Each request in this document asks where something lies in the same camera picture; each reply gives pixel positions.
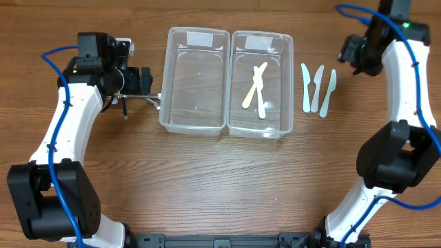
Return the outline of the grey white plastic knife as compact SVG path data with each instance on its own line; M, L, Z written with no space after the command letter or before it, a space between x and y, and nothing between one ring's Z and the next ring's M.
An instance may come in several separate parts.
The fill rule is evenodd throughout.
M318 111L318 101L320 98L320 85L321 85L321 81L322 81L322 74L324 72L325 66L321 65L317 71L316 74L314 76L314 85L315 85L315 90L314 90L314 95L312 98L312 102L311 102L311 112L316 113Z

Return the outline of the light blue plastic knife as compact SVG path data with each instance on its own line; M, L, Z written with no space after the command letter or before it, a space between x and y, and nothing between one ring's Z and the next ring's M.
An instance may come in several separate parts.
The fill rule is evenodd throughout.
M302 110L304 113L309 113L311 110L310 100L309 100L309 84L311 82L309 70L307 66L302 63L302 79L303 79L303 101L302 101Z

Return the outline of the pale green plastic knife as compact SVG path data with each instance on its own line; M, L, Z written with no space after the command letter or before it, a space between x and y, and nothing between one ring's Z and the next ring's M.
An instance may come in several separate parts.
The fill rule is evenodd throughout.
M327 88L327 93L325 94L325 98L324 98L324 101L322 103L322 107L319 112L319 116L321 118L325 118L327 116L331 93L336 89L336 84L337 84L337 73L336 73L335 69L332 69L331 76L329 79L328 88Z

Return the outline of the yellow plastic knife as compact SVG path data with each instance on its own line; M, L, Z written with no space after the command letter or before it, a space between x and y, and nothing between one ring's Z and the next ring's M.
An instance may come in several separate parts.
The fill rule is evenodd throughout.
M255 66L254 67L254 70L255 70L254 74L257 76L262 76L266 67L267 67L267 62L264 62L258 68ZM250 90L248 91L246 97L244 98L244 100L242 102L242 108L247 109L250 106L255 90L256 90L256 83L253 82L253 85L251 86Z

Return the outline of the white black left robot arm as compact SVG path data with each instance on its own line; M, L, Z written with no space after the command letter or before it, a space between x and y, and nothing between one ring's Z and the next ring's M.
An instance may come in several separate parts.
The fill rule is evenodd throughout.
M97 116L115 98L150 93L148 68L130 67L129 38L81 32L65 69L57 69L54 116L26 164L13 165L7 184L22 231L30 240L61 241L71 247L137 247L129 226L101 211L99 196L83 168Z

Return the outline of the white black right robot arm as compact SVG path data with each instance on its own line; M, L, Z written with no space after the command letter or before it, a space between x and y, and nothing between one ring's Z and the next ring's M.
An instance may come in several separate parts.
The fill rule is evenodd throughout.
M377 10L339 4L337 11L365 24L345 39L338 60L356 74L387 76L387 122L360 148L358 178L339 206L302 247L369 247L363 227L386 203L417 186L440 158L440 131L427 86L430 29L409 18L410 1L381 1Z

